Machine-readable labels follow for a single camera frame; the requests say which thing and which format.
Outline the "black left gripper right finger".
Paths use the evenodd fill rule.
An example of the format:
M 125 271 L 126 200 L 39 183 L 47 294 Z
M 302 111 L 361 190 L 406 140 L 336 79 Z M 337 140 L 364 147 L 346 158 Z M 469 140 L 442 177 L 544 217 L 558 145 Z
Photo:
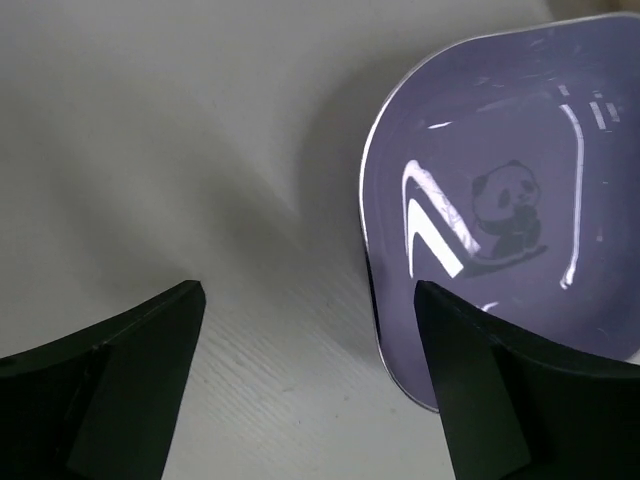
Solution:
M 459 479 L 635 479 L 639 369 L 555 343 L 430 281 L 414 307 Z

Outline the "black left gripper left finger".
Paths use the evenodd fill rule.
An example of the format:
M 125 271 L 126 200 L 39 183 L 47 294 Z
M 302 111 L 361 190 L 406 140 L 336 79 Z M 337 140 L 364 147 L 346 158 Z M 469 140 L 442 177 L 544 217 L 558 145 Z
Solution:
M 2 478 L 161 478 L 205 307 L 184 281 L 2 358 Z

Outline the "large purple panda plate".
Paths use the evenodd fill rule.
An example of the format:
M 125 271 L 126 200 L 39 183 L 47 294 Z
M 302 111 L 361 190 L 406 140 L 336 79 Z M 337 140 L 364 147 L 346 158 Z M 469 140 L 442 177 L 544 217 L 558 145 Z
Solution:
M 639 17 L 494 33 L 423 60 L 366 140 L 359 209 L 379 351 L 437 402 L 421 280 L 570 347 L 639 351 Z

